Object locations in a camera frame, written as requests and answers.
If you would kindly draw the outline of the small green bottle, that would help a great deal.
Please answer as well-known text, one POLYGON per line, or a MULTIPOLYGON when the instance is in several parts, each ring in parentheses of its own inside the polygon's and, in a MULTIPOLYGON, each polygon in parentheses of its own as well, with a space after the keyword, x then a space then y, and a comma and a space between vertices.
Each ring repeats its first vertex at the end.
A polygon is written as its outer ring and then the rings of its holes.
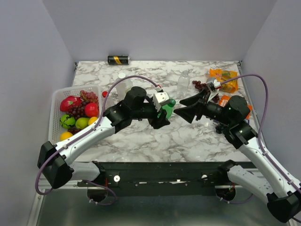
POLYGON ((169 119, 174 111, 174 106, 170 107, 168 104, 162 106, 162 108, 160 109, 159 113, 158 113, 158 118, 160 117, 160 115, 163 113, 163 111, 166 112, 166 118, 169 119))

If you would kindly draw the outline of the clear plastic water bottle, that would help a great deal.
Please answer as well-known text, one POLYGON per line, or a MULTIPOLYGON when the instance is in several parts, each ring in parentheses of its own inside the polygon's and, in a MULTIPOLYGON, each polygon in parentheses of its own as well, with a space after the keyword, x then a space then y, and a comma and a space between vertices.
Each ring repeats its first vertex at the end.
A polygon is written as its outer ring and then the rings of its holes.
POLYGON ((177 96, 179 98, 186 96, 189 84, 190 84, 189 72, 184 71, 178 78, 178 82, 177 82, 177 96))

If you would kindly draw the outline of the large clear bottle white cap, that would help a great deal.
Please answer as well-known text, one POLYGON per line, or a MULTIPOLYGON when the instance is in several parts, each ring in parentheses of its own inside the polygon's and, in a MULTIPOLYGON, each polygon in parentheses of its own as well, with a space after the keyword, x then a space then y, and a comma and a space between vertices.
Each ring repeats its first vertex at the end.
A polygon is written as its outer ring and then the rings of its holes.
POLYGON ((116 85, 116 91, 118 94, 119 101, 123 100, 127 92, 133 87, 133 83, 130 79, 123 80, 116 85))

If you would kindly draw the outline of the green bottle cap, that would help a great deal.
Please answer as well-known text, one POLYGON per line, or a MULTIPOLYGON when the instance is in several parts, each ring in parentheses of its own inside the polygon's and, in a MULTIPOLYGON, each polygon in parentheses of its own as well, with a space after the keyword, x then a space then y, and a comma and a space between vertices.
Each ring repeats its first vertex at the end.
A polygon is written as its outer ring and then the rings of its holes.
POLYGON ((170 103, 168 104, 170 107, 175 106, 176 101, 174 99, 170 99, 170 103))

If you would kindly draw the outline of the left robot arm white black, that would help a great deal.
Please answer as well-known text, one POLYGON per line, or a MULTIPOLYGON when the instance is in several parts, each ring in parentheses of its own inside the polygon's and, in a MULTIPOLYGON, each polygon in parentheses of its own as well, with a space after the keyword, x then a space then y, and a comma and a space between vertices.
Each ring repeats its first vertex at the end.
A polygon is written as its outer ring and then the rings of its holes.
POLYGON ((104 169, 96 161, 77 162, 76 159, 91 146, 128 127, 133 120, 147 119, 154 129, 169 125, 162 106, 170 101, 161 88, 152 97, 141 87, 132 87, 124 100, 109 107, 96 122, 70 138, 56 144, 45 142, 40 149, 37 166, 53 189, 71 180, 88 180, 99 186, 104 182, 104 169))

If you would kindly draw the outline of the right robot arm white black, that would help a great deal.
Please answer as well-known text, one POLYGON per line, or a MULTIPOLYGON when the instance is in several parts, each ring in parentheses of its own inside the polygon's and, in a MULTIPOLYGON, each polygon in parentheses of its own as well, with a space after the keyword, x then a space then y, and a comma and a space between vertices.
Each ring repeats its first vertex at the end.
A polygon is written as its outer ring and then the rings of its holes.
POLYGON ((199 93, 180 103, 183 108, 174 113, 188 123, 205 116, 222 125, 226 140, 243 153, 264 176, 260 179, 233 161, 227 161, 217 171, 217 181, 241 185, 268 207, 280 222, 286 223, 301 211, 301 182, 289 173, 265 147, 259 134, 245 121, 250 109, 241 96, 232 96, 225 106, 210 102, 199 93))

